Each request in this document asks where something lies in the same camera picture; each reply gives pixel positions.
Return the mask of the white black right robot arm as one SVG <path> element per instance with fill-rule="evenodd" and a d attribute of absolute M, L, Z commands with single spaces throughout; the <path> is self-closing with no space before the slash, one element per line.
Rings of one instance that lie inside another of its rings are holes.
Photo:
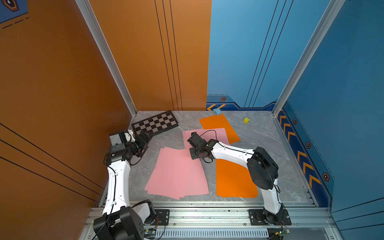
<path fill-rule="evenodd" d="M 292 225 L 288 210 L 280 201 L 278 187 L 279 167 L 262 147 L 241 149 L 218 140 L 204 140 L 197 132 L 191 133 L 187 142 L 192 146 L 192 159 L 220 159 L 238 164 L 249 171 L 253 183 L 261 189 L 263 209 L 249 210 L 251 225 L 275 225 L 283 228 Z"/>

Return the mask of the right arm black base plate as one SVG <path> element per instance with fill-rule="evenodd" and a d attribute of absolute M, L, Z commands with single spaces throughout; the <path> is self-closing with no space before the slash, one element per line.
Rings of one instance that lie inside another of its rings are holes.
<path fill-rule="evenodd" d="M 252 226 L 291 226 L 292 221 L 288 211 L 282 208 L 276 215 L 264 209 L 249 210 L 249 217 Z"/>

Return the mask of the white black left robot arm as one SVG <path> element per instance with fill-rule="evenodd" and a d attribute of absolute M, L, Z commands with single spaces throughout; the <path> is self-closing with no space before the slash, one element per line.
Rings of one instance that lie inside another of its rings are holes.
<path fill-rule="evenodd" d="M 120 131 L 110 134 L 104 165 L 108 170 L 108 192 L 101 217 L 94 220 L 95 238 L 99 240 L 143 240 L 145 221 L 156 213 L 150 200 L 135 205 L 129 200 L 129 175 L 133 157 L 142 158 L 148 149 L 152 133 Z"/>

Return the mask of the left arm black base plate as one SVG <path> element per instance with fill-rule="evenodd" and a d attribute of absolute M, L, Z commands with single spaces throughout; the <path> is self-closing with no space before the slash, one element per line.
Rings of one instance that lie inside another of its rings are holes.
<path fill-rule="evenodd" d="M 169 209 L 155 209 L 155 215 L 149 217 L 150 226 L 168 226 L 170 220 Z"/>

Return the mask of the pink paper underneath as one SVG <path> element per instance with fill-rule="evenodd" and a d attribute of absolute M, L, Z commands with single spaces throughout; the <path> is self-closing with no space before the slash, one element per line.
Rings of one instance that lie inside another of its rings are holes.
<path fill-rule="evenodd" d="M 145 187 L 151 195 L 179 200 L 209 193 L 201 161 L 191 158 L 187 149 L 162 148 L 155 169 Z"/>

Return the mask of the pink paper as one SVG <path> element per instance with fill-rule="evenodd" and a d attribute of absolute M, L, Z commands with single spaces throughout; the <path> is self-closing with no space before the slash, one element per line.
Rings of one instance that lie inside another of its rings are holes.
<path fill-rule="evenodd" d="M 227 137 L 226 130 L 224 128 L 219 129 L 197 129 L 197 130 L 189 130 L 183 131 L 183 141 L 185 149 L 189 150 L 192 146 L 188 143 L 188 139 L 192 136 L 192 133 L 196 132 L 199 136 L 202 135 L 202 139 L 207 142 L 211 139 L 218 140 L 226 145 L 229 145 L 229 139 Z"/>

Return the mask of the orange curved paper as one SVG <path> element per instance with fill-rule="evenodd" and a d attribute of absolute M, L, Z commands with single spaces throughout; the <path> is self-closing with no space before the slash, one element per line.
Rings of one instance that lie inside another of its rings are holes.
<path fill-rule="evenodd" d="M 235 132 L 234 128 L 228 122 L 227 118 L 221 115 L 214 115 L 206 118 L 199 119 L 203 129 L 220 129 L 224 128 L 230 144 L 239 142 L 241 139 Z"/>

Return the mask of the orange paper front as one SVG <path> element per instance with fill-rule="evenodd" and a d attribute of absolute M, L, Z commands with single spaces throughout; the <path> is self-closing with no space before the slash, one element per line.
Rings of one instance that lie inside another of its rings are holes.
<path fill-rule="evenodd" d="M 249 171 L 235 163 L 216 160 L 216 193 L 222 198 L 257 198 L 259 191 Z"/>

